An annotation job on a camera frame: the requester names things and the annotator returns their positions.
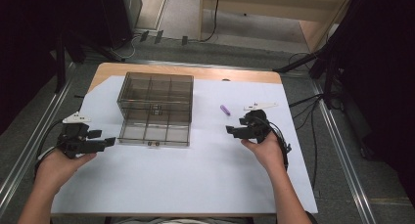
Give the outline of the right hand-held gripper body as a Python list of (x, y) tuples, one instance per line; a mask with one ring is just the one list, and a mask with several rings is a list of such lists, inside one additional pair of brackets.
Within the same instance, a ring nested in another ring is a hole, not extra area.
[(242, 129), (244, 133), (242, 139), (256, 139), (258, 143), (261, 143), (269, 133), (272, 133), (274, 136), (277, 135), (264, 110), (252, 110), (247, 112), (243, 117), (248, 119), (250, 124), (245, 125), (245, 128)]

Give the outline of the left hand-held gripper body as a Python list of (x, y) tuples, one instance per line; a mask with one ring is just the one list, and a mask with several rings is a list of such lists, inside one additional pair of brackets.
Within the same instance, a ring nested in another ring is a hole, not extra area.
[(93, 142), (87, 142), (89, 137), (87, 122), (91, 118), (75, 112), (62, 120), (62, 131), (58, 137), (57, 148), (68, 158), (80, 154), (95, 154), (97, 149)]

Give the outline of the clear smoky plastic drawer box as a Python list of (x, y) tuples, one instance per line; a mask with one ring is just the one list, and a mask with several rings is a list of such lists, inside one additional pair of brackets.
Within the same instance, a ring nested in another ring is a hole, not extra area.
[(128, 72), (117, 104), (122, 144), (188, 147), (193, 111), (192, 75)]

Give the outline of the person's right hand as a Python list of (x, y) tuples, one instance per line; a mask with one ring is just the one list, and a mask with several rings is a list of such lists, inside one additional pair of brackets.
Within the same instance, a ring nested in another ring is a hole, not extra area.
[(269, 133), (264, 141), (259, 144), (247, 139), (243, 139), (241, 143), (255, 155), (256, 159), (269, 174), (282, 174), (286, 171), (286, 168), (277, 139), (277, 136)]

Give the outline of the person's left hand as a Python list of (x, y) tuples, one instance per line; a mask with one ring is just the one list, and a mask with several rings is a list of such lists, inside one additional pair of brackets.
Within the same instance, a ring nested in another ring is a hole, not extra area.
[(52, 151), (38, 166), (33, 190), (39, 193), (57, 194), (81, 166), (95, 157), (96, 154), (86, 154), (70, 159), (60, 150)]

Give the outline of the black stand with legs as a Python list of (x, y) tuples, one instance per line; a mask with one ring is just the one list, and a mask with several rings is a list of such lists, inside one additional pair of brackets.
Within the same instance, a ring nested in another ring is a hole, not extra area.
[(120, 59), (111, 54), (109, 51), (105, 50), (97, 42), (94, 42), (82, 33), (73, 31), (71, 29), (64, 29), (60, 31), (56, 36), (55, 44), (57, 68), (57, 84), (55, 88), (56, 93), (61, 92), (67, 83), (65, 53), (68, 53), (72, 60), (76, 63), (83, 63), (85, 61), (86, 56), (83, 53), (81, 45), (90, 47), (92, 50), (107, 58), (109, 61), (116, 63), (120, 62)]
[(288, 64), (284, 67), (276, 67), (273, 71), (278, 73), (286, 73), (314, 61), (312, 68), (308, 71), (308, 75), (312, 79), (318, 79), (322, 74), (325, 74), (322, 97), (326, 107), (331, 110), (334, 108), (332, 101), (336, 97), (336, 95), (332, 92), (332, 84), (338, 68), (338, 54), (335, 52), (335, 45), (335, 41), (329, 40), (319, 50), (305, 55), (303, 58), (293, 62), (292, 64)]

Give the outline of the light wooden furniture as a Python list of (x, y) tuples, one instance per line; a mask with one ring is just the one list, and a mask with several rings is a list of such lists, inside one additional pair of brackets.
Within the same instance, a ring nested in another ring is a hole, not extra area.
[(246, 13), (298, 20), (308, 49), (316, 51), (347, 11), (350, 0), (200, 0), (199, 38), (202, 38), (203, 10)]

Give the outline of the dark cabinet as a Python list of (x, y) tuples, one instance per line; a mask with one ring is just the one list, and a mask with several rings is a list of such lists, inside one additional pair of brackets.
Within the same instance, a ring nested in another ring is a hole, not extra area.
[(101, 0), (108, 44), (118, 47), (132, 39), (142, 0)]

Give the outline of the metal floor rail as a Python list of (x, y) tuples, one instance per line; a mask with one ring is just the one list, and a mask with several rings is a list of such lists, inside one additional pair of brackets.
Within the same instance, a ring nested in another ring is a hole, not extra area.
[(326, 107), (326, 104), (324, 102), (319, 104), (319, 109), (323, 115), (326, 126), (328, 128), (343, 173), (345, 175), (347, 185), (352, 195), (353, 202), (360, 216), (361, 223), (378, 224), (372, 207), (370, 205), (370, 202), (357, 176), (352, 161), (350, 160), (348, 151), (346, 149), (346, 145), (341, 136), (341, 132), (337, 126), (337, 122), (334, 119), (332, 111)]
[(50, 125), (59, 117), (79, 65), (71, 62), (67, 68), (67, 82), (55, 93), (55, 79), (47, 83), (35, 98), (23, 109), (16, 121), (0, 136), (0, 220), (14, 205), (20, 204), (17, 191), (26, 173), (30, 171), (28, 184), (32, 182), (31, 167), (42, 138)]

